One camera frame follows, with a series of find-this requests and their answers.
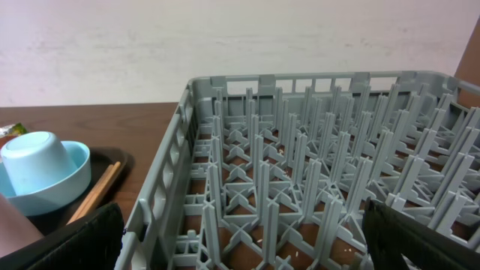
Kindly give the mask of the green foil snack wrapper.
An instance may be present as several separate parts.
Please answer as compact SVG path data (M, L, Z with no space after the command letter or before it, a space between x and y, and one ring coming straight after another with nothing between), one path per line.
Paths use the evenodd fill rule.
M9 124L0 128L0 137L18 137L27 134L28 131L21 123Z

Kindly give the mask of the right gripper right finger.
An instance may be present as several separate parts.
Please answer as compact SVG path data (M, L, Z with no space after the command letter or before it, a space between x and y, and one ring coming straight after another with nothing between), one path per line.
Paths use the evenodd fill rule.
M479 268L479 253L375 199L364 205L362 230L376 270L408 269L407 260L420 269Z

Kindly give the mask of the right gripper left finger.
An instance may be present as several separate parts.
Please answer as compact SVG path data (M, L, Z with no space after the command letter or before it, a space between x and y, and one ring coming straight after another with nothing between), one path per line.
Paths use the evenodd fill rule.
M34 243L27 269L113 269L122 249L124 220L111 202Z

